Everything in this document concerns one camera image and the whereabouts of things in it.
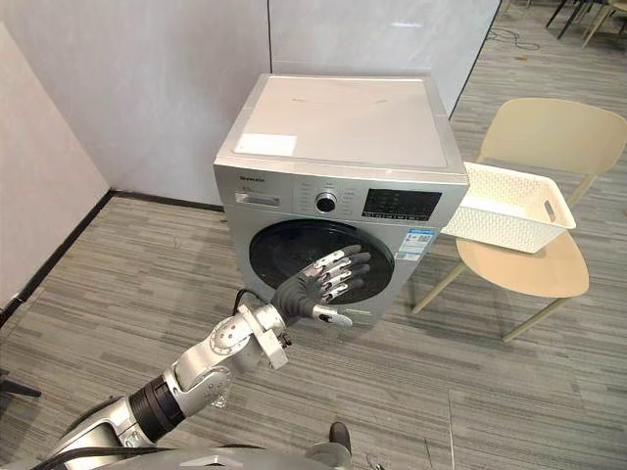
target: chair backrest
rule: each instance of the chair backrest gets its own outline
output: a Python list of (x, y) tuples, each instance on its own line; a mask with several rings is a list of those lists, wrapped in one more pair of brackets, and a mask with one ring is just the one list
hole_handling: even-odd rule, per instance
[(614, 166), (626, 144), (627, 120), (616, 113), (572, 101), (520, 98), (499, 108), (477, 161), (572, 171), (594, 179)]

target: washing machine control panel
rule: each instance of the washing machine control panel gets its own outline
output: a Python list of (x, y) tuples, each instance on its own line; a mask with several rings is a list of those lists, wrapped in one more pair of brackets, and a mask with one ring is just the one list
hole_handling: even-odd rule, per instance
[(442, 193), (430, 191), (369, 189), (362, 216), (426, 222), (441, 197)]

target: silver washing machine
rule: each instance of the silver washing machine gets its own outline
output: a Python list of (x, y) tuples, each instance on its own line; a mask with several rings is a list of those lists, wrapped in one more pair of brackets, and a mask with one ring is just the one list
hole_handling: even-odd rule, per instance
[(347, 245), (365, 287), (334, 300), (373, 325), (468, 186), (435, 85), (421, 77), (262, 75), (219, 150), (217, 188), (246, 287), (267, 299)]

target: robot finger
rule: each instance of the robot finger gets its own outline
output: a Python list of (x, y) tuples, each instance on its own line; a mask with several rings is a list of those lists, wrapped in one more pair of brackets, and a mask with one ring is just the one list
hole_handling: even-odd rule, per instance
[(349, 255), (345, 258), (335, 261), (320, 274), (320, 282), (328, 282), (330, 279), (336, 277), (342, 270), (347, 270), (350, 268), (350, 270), (354, 271), (354, 266), (358, 264), (364, 264), (368, 261), (370, 261), (370, 253), (368, 252), (356, 253), (354, 255)]
[(333, 252), (330, 255), (327, 255), (326, 257), (322, 257), (318, 261), (315, 261), (312, 264), (312, 267), (314, 269), (324, 269), (335, 261), (342, 259), (343, 257), (350, 257), (351, 255), (359, 253), (361, 250), (361, 245), (351, 245), (350, 247), (344, 247), (342, 250)]
[(339, 271), (337, 271), (337, 274), (335, 276), (327, 278), (326, 281), (322, 282), (320, 291), (325, 294), (327, 291), (330, 291), (340, 283), (346, 282), (347, 280), (352, 278), (363, 277), (369, 271), (369, 264), (356, 264), (354, 266), (351, 266), (351, 269), (340, 269)]
[(341, 295), (346, 294), (351, 289), (358, 289), (361, 286), (363, 286), (363, 279), (349, 279), (348, 281), (338, 284), (331, 290), (327, 291), (323, 295), (324, 301), (329, 303), (333, 299), (337, 299)]
[(337, 309), (332, 306), (315, 305), (312, 310), (312, 317), (334, 325), (353, 326), (351, 318), (338, 313)]

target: washing machine door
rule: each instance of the washing machine door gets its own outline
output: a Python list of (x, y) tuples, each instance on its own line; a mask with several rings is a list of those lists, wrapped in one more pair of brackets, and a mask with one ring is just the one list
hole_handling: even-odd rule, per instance
[(344, 223), (304, 219), (276, 223), (259, 232), (250, 245), (255, 273), (272, 289), (308, 264), (349, 245), (362, 245), (372, 255), (364, 285), (334, 299), (336, 305), (353, 304), (376, 296), (386, 288), (394, 271), (394, 257), (377, 238)]

